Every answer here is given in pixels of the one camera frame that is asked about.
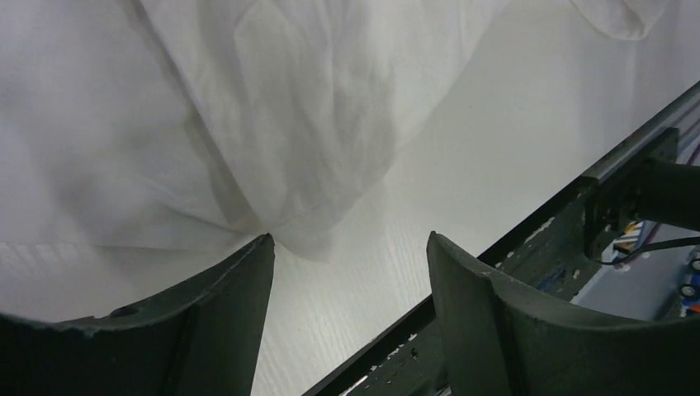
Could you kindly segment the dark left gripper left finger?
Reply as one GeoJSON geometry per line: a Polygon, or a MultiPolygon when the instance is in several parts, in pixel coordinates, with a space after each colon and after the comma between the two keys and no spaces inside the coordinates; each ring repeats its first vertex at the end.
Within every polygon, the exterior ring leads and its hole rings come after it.
{"type": "Polygon", "coordinates": [[[1,317],[4,395],[247,395],[274,269],[255,238],[215,266],[104,318],[1,317]]]}

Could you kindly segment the white t shirt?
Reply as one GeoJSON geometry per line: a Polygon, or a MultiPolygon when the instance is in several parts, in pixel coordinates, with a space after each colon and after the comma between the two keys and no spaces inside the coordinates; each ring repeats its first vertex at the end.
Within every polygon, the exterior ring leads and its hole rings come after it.
{"type": "Polygon", "coordinates": [[[4,1],[1,240],[320,249],[503,1],[4,1]]]}

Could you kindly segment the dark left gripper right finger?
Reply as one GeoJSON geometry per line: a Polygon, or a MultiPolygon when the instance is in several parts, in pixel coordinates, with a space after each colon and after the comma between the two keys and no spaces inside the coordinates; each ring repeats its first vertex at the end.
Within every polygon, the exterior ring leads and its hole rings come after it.
{"type": "Polygon", "coordinates": [[[699,320],[644,322],[557,299],[439,233],[427,259],[455,395],[696,395],[699,320]]]}

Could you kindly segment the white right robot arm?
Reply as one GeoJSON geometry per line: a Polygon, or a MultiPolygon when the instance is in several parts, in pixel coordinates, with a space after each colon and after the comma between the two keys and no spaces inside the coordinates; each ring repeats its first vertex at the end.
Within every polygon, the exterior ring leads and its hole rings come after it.
{"type": "Polygon", "coordinates": [[[668,128],[595,187],[584,212],[584,254],[603,251],[633,221],[699,230],[699,167],[677,162],[679,129],[668,128]]]}

